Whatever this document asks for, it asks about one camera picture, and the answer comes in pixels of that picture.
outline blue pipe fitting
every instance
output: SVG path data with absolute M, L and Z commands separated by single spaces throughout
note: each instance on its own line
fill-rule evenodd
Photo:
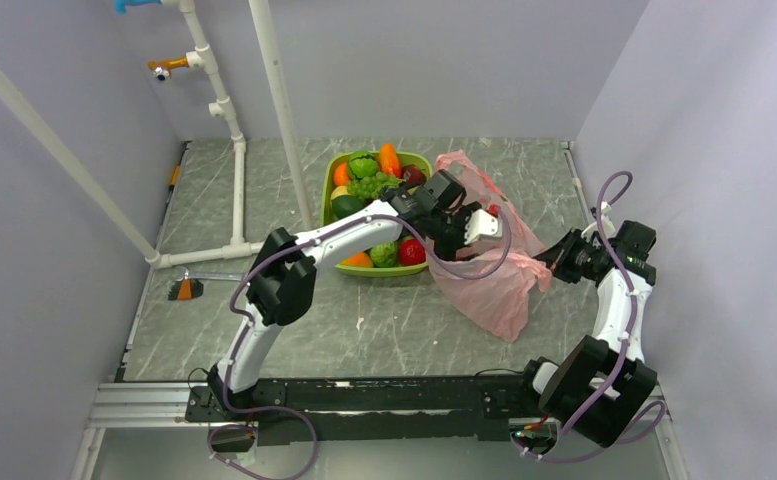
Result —
M 161 5 L 161 0 L 114 0 L 114 9 L 117 13 L 126 13 L 126 7 L 139 7 L 148 3 Z

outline gray marble table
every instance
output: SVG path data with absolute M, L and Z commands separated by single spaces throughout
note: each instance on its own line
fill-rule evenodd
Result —
M 579 199 L 556 139 L 343 138 L 302 142 L 314 217 L 326 166 L 337 155 L 376 149 L 420 153 L 434 163 L 462 149 L 512 200 L 547 245 L 585 224 Z M 181 253 L 229 241 L 234 153 L 224 140 L 190 144 L 171 204 L 161 251 Z M 280 140 L 247 145 L 246 229 L 261 241 L 277 227 L 301 229 Z M 243 272 L 252 258 L 191 265 L 194 270 Z M 177 269 L 154 272 L 129 354 L 126 380 L 184 380 L 225 353 L 240 319 L 227 302 L 234 285 L 205 282 L 203 296 L 170 302 Z M 362 278 L 334 269 L 321 273 L 314 304 L 280 335 L 262 369 L 265 377 L 473 374 L 486 368 L 522 369 L 539 355 L 562 360 L 594 321 L 597 299 L 587 282 L 554 283 L 530 292 L 527 327 L 512 344 L 477 327 L 440 293 L 428 272 L 398 278 Z M 364 321 L 356 328 L 359 317 Z

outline white wall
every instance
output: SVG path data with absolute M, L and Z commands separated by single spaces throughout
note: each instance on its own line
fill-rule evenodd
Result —
M 179 141 L 102 2 L 0 0 L 0 67 L 150 240 Z M 0 102 L 0 479 L 70 475 L 146 264 Z
M 645 356 L 694 479 L 777 479 L 777 1 L 652 0 L 577 137 L 658 230 Z
M 310 137 L 574 138 L 646 4 L 270 2 L 294 118 Z M 176 9 L 129 10 L 118 24 L 138 71 L 193 48 Z M 250 137 L 279 136 L 247 1 L 198 1 L 197 12 L 242 128 Z M 214 95 L 205 76 L 175 76 L 155 90 L 179 134 L 228 137 L 225 124 L 208 118 Z

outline orange faucet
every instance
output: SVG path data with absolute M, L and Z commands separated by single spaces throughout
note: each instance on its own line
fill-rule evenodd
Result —
M 155 75 L 155 78 L 158 79 L 158 81 L 163 82 L 170 78 L 170 71 L 175 68 L 188 68 L 190 67 L 190 63 L 188 63 L 188 58 L 186 56 L 181 56 L 179 58 L 170 58 L 168 60 L 161 60 L 159 62 L 155 60 L 150 60 L 147 63 L 147 67 L 149 67 L 150 71 L 153 75 Z

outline green basket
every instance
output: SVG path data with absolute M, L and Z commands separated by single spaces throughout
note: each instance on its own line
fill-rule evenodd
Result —
M 377 155 L 379 152 L 371 151 L 371 153 Z M 326 179 L 323 182 L 323 209 L 320 212 L 321 226 L 328 225 L 332 223 L 333 220 L 332 207 L 329 204 L 329 196 L 332 195 L 332 190 L 335 188 L 335 184 L 332 181 L 332 173 L 338 165 L 346 163 L 349 156 L 349 153 L 345 153 L 335 157 L 329 164 L 329 168 L 326 169 Z M 402 166 L 414 165 L 426 174 L 426 178 L 432 176 L 432 165 L 420 155 L 416 153 L 397 152 L 397 156 L 400 157 L 400 164 Z M 414 275 L 415 273 L 422 272 L 426 269 L 426 262 L 411 267 L 362 268 L 336 265 L 335 268 L 347 275 L 358 275 L 360 277 L 402 277 L 403 275 Z

